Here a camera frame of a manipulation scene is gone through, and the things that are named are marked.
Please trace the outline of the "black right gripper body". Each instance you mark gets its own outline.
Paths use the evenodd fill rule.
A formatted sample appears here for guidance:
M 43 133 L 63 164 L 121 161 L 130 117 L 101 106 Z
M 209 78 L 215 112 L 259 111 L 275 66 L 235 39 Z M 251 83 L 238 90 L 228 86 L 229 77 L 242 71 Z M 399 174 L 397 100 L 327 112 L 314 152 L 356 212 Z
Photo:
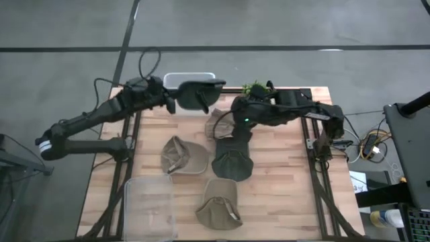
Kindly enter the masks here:
M 251 140 L 251 129 L 258 124 L 267 125 L 268 110 L 267 89 L 261 85 L 252 85 L 248 93 L 235 97 L 230 109 L 232 111 L 234 128 L 232 136 L 244 143 Z

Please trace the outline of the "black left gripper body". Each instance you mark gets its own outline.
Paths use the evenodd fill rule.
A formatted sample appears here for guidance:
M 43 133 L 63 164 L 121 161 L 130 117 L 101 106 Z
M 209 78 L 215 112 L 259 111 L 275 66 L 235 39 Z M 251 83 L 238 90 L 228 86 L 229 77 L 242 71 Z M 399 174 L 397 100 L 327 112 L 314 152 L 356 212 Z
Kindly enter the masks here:
M 150 104 L 152 109 L 155 106 L 165 106 L 170 114 L 176 113 L 175 100 L 169 93 L 169 90 L 163 85 L 160 77 L 150 76 L 147 79 L 148 90 L 152 97 Z

